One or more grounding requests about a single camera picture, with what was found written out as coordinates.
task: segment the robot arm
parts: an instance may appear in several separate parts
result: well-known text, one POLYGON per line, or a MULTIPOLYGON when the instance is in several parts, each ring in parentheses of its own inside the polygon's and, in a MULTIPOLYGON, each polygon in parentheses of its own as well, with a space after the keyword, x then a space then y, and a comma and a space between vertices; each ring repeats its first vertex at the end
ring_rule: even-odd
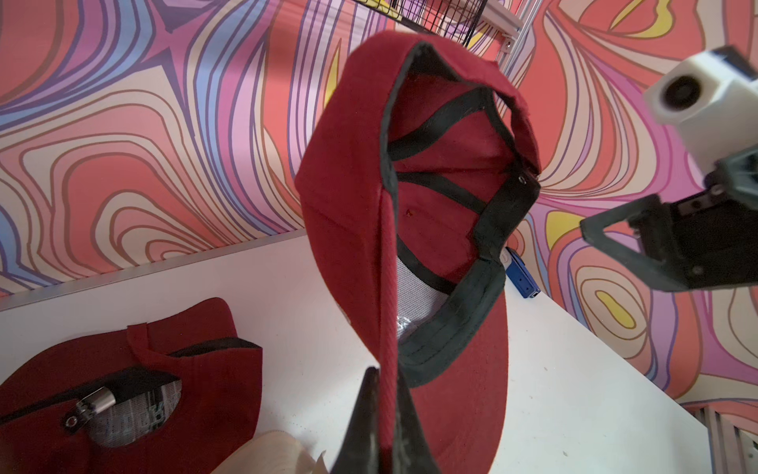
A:
POLYGON ((644 94, 706 175, 677 202, 646 196, 581 222, 584 239, 655 290, 758 283, 758 73, 731 46, 680 63, 644 94), (627 221, 641 253, 604 230, 627 221))

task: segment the metal vent grille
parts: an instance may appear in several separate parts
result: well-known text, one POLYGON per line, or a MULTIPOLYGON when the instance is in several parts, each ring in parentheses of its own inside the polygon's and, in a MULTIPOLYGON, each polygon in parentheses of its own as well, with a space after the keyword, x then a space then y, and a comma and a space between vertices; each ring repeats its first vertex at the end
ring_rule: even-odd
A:
POLYGON ((468 46, 487 0, 356 0, 418 32, 468 46))
POLYGON ((751 435, 710 407, 693 414, 708 428, 713 474, 758 474, 758 444, 751 435))

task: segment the psychedelic wallpaper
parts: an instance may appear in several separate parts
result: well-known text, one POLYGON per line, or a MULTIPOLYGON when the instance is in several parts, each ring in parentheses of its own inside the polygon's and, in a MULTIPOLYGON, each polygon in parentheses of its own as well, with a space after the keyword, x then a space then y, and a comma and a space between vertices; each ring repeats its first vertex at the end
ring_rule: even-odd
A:
POLYGON ((318 116, 396 26, 352 0, 3 1, 0 21, 0 296, 301 228, 318 116))
MULTIPOLYGON (((544 165, 511 245, 668 395, 752 433, 758 290, 651 291, 578 222, 700 189, 641 93, 726 43, 758 64, 755 23, 753 0, 544 0, 505 71, 544 165)), ((352 0, 0 0, 0 296, 301 228, 321 110, 347 55, 395 27, 352 0)), ((481 24, 470 48, 495 59, 500 38, 481 24)))
MULTIPOLYGON (((589 247, 579 221, 647 194, 702 189, 642 92, 686 57, 736 45, 758 64, 753 0, 544 0, 509 76, 540 146, 542 194, 511 244, 540 286, 686 407, 758 433, 758 288, 651 291, 589 247)), ((719 132, 713 131, 713 139, 719 132)), ((628 228, 611 228, 632 241, 628 228)))

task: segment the black seam tape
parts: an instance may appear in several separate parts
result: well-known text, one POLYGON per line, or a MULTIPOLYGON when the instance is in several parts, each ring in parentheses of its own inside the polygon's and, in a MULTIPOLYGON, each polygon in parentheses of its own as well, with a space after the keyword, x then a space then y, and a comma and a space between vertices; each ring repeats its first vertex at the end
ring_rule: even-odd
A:
POLYGON ((488 89, 478 87, 455 97, 434 112, 419 128, 390 142, 387 146, 390 160, 396 162, 423 152, 434 145, 453 125, 475 112, 484 110, 487 104, 482 90, 488 89))
MULTIPOLYGON (((481 295, 476 294, 475 291, 482 287, 481 282, 484 279, 490 277, 489 267, 485 268, 481 262, 485 261, 477 260, 474 262, 474 265, 471 266, 466 274, 466 277, 469 277, 469 275, 471 276, 468 279, 464 278, 465 284, 459 285, 458 292, 454 292, 450 295, 450 298, 446 300, 443 307, 440 308, 440 311, 438 311, 433 318, 427 320, 421 325, 425 326, 424 331, 419 332, 414 339, 413 344, 409 344, 402 352, 403 356, 408 361, 408 366, 420 366, 421 364, 428 362, 429 359, 435 355, 435 353, 428 354, 428 343, 434 341, 436 337, 439 337, 440 332, 449 329, 449 323, 453 318, 462 316, 462 318, 459 318, 457 321, 458 326, 460 327, 466 326, 471 321, 472 307, 469 303, 475 303, 480 300, 481 295)), ((449 342, 453 336, 454 334, 451 334, 450 337, 445 340, 445 344, 449 342)))
POLYGON ((402 264, 405 265, 416 278, 423 281, 427 286, 445 294, 451 294, 456 289, 455 283, 446 278, 440 277, 429 268, 426 268, 424 264, 413 255, 413 252, 411 252, 406 244, 400 240, 400 236, 397 237, 397 258, 400 259, 400 262, 402 262, 402 264))
POLYGON ((500 260, 500 251, 540 195, 537 179, 519 160, 510 175, 487 204, 474 226, 474 242, 482 259, 500 260))
POLYGON ((444 176, 435 173, 398 173, 397 180, 403 183, 413 183, 427 187, 439 194, 452 199, 461 206, 477 214, 484 212, 487 203, 474 196, 469 190, 460 187, 444 176))

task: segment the metal buckle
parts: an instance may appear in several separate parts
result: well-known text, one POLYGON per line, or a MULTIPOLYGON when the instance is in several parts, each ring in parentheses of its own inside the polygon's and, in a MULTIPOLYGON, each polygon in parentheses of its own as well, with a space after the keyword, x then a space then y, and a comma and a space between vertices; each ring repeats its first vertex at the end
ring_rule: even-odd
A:
POLYGON ((70 435, 78 432, 95 415, 106 411, 116 404, 113 392, 105 387, 99 388, 77 401, 73 410, 63 416, 61 425, 70 435))

